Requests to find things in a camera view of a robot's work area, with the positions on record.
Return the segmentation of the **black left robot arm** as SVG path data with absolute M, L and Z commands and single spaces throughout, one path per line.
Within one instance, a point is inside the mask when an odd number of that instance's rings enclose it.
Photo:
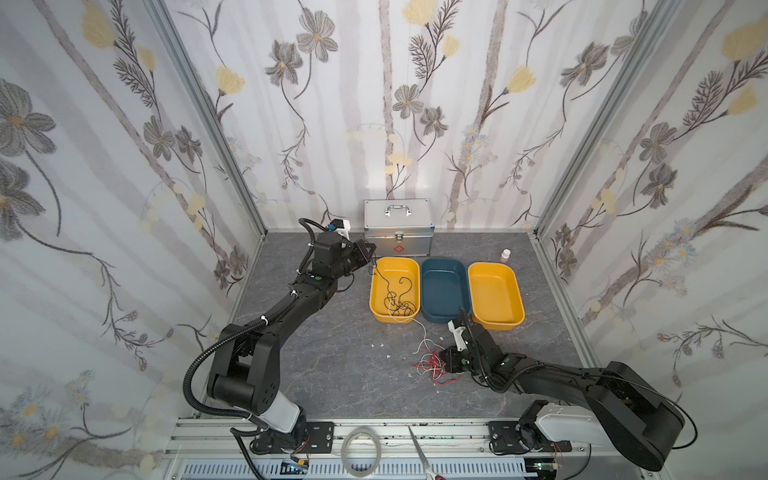
M 280 390 L 281 348 L 338 292 L 340 279 L 370 264 L 376 252 L 375 244 L 350 239 L 344 220 L 323 225 L 301 218 L 298 223 L 309 242 L 287 294 L 245 324 L 227 325 L 182 380 L 184 399 L 197 412 L 254 425 L 252 431 L 231 431 L 246 459 L 308 448 L 304 410 Z

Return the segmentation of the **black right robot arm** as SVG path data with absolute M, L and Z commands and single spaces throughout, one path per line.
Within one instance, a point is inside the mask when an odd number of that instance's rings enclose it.
M 686 423 L 678 404 L 632 368 L 612 361 L 604 368 L 577 368 L 505 353 L 490 332 L 460 309 L 448 322 L 455 345 L 440 355 L 451 373 L 468 373 L 498 394 L 543 395 L 594 415 L 610 444 L 631 463 L 660 471 Z

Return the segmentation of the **silver first aid case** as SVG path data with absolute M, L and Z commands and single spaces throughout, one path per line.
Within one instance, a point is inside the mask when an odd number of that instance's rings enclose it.
M 366 200 L 363 226 L 379 257 L 431 255 L 435 224 L 427 198 Z

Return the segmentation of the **left yellow plastic bin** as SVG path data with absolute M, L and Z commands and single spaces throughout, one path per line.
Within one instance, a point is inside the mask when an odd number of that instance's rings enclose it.
M 405 257 L 378 259 L 372 270 L 369 308 L 381 323 L 412 322 L 421 308 L 420 265 Z

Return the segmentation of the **yellow plastic bin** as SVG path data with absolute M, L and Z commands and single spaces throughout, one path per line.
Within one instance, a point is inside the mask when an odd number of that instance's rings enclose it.
M 473 320 L 491 331 L 510 331 L 526 318 L 515 272 L 502 263 L 475 262 L 468 268 Z
M 372 270 L 369 308 L 381 323 L 412 322 L 421 308 L 420 265 L 405 257 L 378 259 Z

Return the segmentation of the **right yellow plastic bin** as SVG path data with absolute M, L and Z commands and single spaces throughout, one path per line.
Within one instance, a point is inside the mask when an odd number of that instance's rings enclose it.
M 473 320 L 491 331 L 510 331 L 526 318 L 515 272 L 502 263 L 475 262 L 468 268 Z

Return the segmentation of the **teal plastic bin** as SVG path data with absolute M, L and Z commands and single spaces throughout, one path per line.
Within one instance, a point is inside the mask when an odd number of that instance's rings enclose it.
M 453 258 L 428 258 L 421 264 L 421 311 L 431 323 L 447 324 L 461 310 L 472 311 L 466 266 Z

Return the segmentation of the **roll of clear tape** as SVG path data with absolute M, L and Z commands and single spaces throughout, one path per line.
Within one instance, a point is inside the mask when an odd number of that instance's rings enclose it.
M 375 474 L 382 460 L 382 445 L 370 427 L 354 429 L 343 440 L 340 458 L 347 474 L 363 479 Z

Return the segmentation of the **aluminium front rail frame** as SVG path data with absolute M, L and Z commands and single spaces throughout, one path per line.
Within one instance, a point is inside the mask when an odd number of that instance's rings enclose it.
M 336 419 L 299 452 L 245 459 L 236 422 L 177 422 L 157 479 L 423 479 L 429 461 L 445 479 L 667 479 L 610 447 L 571 443 L 522 454 L 491 449 L 485 418 Z

